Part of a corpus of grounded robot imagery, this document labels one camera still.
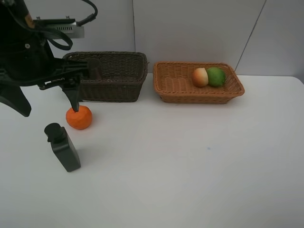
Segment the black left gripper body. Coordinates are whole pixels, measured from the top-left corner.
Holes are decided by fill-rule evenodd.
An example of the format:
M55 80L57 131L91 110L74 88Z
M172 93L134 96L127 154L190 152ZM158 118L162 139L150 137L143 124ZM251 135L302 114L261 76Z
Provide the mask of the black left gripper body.
M50 44L70 50L73 42L61 30L36 26L5 26L0 30L0 88L38 85L78 87L89 75L88 64L55 58Z

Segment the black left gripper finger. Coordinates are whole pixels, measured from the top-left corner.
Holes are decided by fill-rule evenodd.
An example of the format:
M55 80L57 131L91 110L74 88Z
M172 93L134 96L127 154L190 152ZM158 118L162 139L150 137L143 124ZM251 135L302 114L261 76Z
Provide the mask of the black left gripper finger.
M21 90L22 83L16 81L0 82L0 102L14 109L24 117L31 112L31 105Z
M70 101L71 107L74 112L79 111L79 90L80 90L80 83L76 82L74 84L71 83L64 83L62 86L62 91L67 96L68 100Z

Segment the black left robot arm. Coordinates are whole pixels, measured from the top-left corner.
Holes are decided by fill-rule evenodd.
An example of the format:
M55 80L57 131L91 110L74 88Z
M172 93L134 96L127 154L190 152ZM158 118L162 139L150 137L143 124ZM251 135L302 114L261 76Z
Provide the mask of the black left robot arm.
M21 88L62 88L75 112L79 110L79 87L88 75L88 64L55 58L51 45L70 50L74 38L84 37L83 26L96 19L98 9L81 21L75 19L33 20L22 0L0 2L0 101L28 117L31 106Z

